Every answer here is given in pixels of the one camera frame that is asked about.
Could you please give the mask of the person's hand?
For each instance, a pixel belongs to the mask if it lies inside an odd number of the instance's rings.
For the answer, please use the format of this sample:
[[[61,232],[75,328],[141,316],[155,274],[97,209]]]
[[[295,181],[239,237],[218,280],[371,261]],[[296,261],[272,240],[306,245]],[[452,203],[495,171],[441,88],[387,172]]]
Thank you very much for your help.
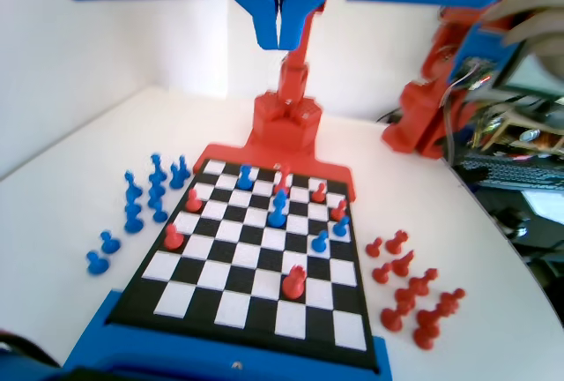
[[[523,42],[544,70],[563,80],[563,0],[500,0],[482,14],[481,20],[524,14],[529,17],[509,29],[503,43]]]

